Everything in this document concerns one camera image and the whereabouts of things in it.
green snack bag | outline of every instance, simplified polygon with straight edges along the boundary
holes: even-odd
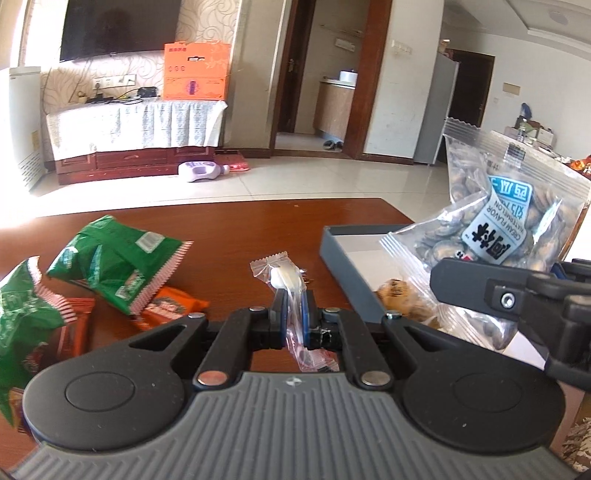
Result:
[[[127,315],[138,315],[191,244],[122,225],[105,215],[66,245],[47,275],[90,288]]]
[[[39,371],[54,330],[76,319],[64,297],[41,285],[37,260],[25,260],[0,281],[0,411],[13,426],[20,419],[12,393]]]

plastic bag of sunflower seeds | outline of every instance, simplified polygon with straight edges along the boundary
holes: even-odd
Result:
[[[452,205],[389,236],[418,259],[427,277],[446,257],[549,271],[587,201],[589,181],[523,144],[455,119],[443,133]],[[461,317],[497,350],[516,331],[502,319],[443,310],[445,327]]]

ceiling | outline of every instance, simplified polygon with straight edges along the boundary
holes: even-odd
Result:
[[[591,60],[591,0],[446,0],[443,22]]]

ribbed gray surface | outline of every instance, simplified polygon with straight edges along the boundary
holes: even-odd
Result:
[[[159,438],[131,450],[80,455],[44,446],[17,480],[570,480],[545,449],[505,458],[455,452],[416,431],[386,394],[344,374],[245,373],[200,393]]]

white tablecloth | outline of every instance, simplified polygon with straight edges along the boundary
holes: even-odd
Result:
[[[47,115],[55,160],[140,148],[217,147],[222,100],[74,105]]]

